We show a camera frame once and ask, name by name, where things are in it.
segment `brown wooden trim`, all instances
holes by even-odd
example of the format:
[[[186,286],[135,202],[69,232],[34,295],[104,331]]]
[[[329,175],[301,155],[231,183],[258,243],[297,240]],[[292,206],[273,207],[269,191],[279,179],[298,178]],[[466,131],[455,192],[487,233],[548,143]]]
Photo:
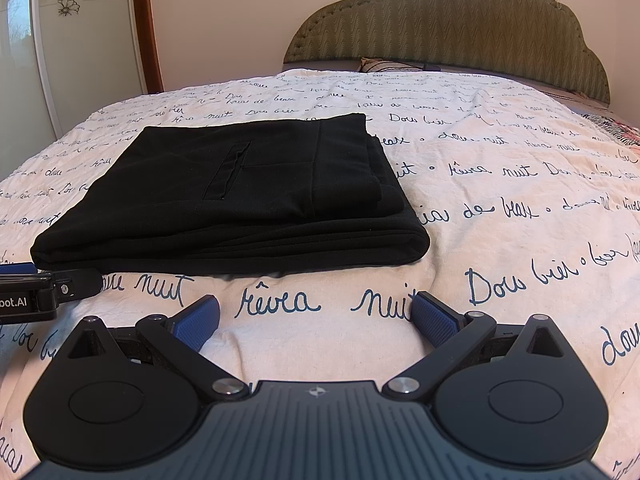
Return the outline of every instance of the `brown wooden trim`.
[[[164,87],[162,86],[162,75],[158,63],[158,51],[156,50],[151,0],[133,0],[133,9],[136,16],[138,43],[140,45],[140,57],[142,58],[142,70],[145,73],[146,89],[150,94],[157,94],[163,92]]]

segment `silver screw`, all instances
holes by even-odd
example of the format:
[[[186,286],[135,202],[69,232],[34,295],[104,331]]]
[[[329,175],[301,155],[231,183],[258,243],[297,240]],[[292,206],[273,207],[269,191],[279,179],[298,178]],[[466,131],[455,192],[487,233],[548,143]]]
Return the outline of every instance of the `silver screw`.
[[[386,385],[397,394],[410,394],[420,388],[420,383],[412,377],[395,377]]]
[[[213,383],[213,391],[222,395],[233,395],[242,391],[244,383],[233,377],[218,379]]]

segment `black outline flower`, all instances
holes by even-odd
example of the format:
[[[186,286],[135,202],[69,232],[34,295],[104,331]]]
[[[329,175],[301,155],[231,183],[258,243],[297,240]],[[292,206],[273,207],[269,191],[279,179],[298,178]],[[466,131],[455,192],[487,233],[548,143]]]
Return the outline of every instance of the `black outline flower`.
[[[75,0],[58,0],[60,4],[60,8],[58,9],[58,14],[60,16],[69,16],[71,12],[78,13],[80,10],[80,5]]]

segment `bedspread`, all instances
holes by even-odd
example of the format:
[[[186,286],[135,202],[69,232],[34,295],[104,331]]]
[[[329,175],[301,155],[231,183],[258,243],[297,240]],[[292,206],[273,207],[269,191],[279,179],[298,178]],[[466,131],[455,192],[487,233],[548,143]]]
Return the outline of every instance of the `bedspread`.
[[[616,479],[640,476],[638,155],[523,84],[440,72],[292,70],[110,105],[0,183],[2,261],[29,261],[35,236],[144,126],[350,112],[365,113],[367,131],[384,144],[431,237],[426,256],[401,267],[258,278],[116,273],[104,277],[98,296],[62,305],[56,321],[0,327],[0,478],[37,463],[22,407],[82,316],[131,326],[214,294],[220,328],[201,353],[252,386],[260,379],[382,386],[430,350],[408,322],[417,290],[501,323],[551,315],[609,404],[594,461]]]

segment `black pants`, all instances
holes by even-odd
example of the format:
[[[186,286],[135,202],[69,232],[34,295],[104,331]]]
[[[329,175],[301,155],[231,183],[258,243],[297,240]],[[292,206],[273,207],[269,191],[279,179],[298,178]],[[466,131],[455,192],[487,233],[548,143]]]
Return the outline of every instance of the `black pants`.
[[[146,127],[31,248],[40,269],[270,274],[429,247],[366,118]]]

